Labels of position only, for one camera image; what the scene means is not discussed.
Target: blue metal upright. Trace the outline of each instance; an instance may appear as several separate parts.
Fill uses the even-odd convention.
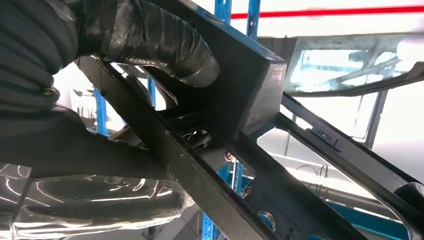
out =
[[[151,100],[153,101],[153,105],[156,108],[156,83],[151,77],[147,77],[147,90],[151,95]]]
[[[261,0],[249,0],[247,12],[247,36],[255,41],[258,40],[258,23],[261,12]]]
[[[97,88],[94,88],[94,97],[95,97],[95,106],[96,106],[96,122],[97,122],[97,132],[105,136],[109,135],[108,128],[106,127],[106,121],[108,120],[108,115],[106,113],[106,100],[100,94]]]

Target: black hose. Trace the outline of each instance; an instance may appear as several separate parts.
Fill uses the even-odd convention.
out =
[[[0,117],[51,110],[60,69],[82,55],[154,66],[205,87],[219,66],[187,22],[143,0],[0,1]]]

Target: hole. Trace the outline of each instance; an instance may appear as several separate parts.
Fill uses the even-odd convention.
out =
[[[257,214],[273,232],[276,230],[277,223],[271,213],[261,210]]]

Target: black metal frame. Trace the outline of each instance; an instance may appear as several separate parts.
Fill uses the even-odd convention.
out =
[[[303,130],[279,113],[285,68],[281,58],[201,8],[177,0],[151,2],[198,23],[221,66],[220,77],[210,87],[194,89],[156,68],[146,67],[178,100],[176,108],[156,112],[109,63],[89,56],[76,63],[228,239],[304,240],[312,235],[332,240],[366,239],[255,143],[252,136],[260,136],[274,126],[290,132],[373,192],[403,220],[411,239],[423,239],[423,213],[395,194],[408,183],[417,183],[415,179],[286,94],[282,103],[313,128]],[[240,62],[244,59],[252,64]],[[172,126],[178,129],[171,127],[164,116],[173,119]],[[207,130],[255,174],[244,199],[178,133],[194,128]],[[272,215],[274,232],[257,215],[260,211]]]
[[[236,139],[221,140],[237,159],[255,172],[256,177],[250,185],[251,192],[245,199],[241,199],[110,64],[85,57],[80,58],[78,65],[229,239],[306,239],[309,235],[333,240],[365,239],[248,136],[239,132]],[[282,114],[275,118],[278,128],[291,132],[344,173],[359,180],[360,184],[398,213],[411,234],[421,236],[421,213],[394,194],[404,184],[417,182],[415,179],[389,166],[383,159],[308,112],[289,96],[285,95],[283,100],[289,110],[313,125],[314,129],[303,130]],[[184,117],[174,119],[184,121]],[[196,127],[205,125],[199,120],[194,123],[197,123]],[[334,137],[337,143],[334,145],[330,141],[332,146],[329,146],[328,140],[323,141],[323,135]],[[373,163],[379,166],[369,171]],[[275,233],[267,229],[255,214],[259,211],[267,211],[275,218],[278,223]]]

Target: white wall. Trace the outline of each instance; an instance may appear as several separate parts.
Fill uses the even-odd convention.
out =
[[[424,182],[424,82],[388,92],[372,150]]]
[[[214,13],[215,0],[193,0],[202,8]],[[372,8],[390,6],[417,6],[424,0],[262,0],[261,12],[296,11],[308,9],[345,9]],[[249,0],[233,0],[232,13],[247,13]],[[423,13],[414,14],[374,14],[351,16],[319,16],[319,17],[278,17],[260,18],[258,24],[259,37],[285,36],[331,36],[371,33],[402,33],[417,28],[421,24]],[[246,33],[246,19],[232,19],[231,26]]]

